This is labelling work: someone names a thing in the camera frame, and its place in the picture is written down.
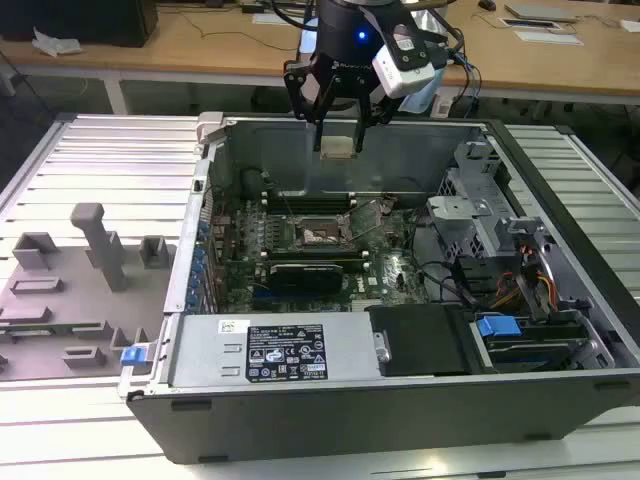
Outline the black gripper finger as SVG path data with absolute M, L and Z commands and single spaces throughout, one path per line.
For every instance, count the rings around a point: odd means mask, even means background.
M 313 102 L 308 101 L 302 91 L 310 77 L 319 86 Z M 335 73 L 323 58 L 313 59 L 309 64 L 289 60 L 284 63 L 283 80 L 295 117 L 315 127 L 313 150 L 320 151 L 324 120 L 335 100 Z
M 396 111 L 396 99 L 384 95 L 379 103 L 373 103 L 368 93 L 361 94 L 358 98 L 358 119 L 353 137 L 354 151 L 362 151 L 368 128 L 388 124 Z

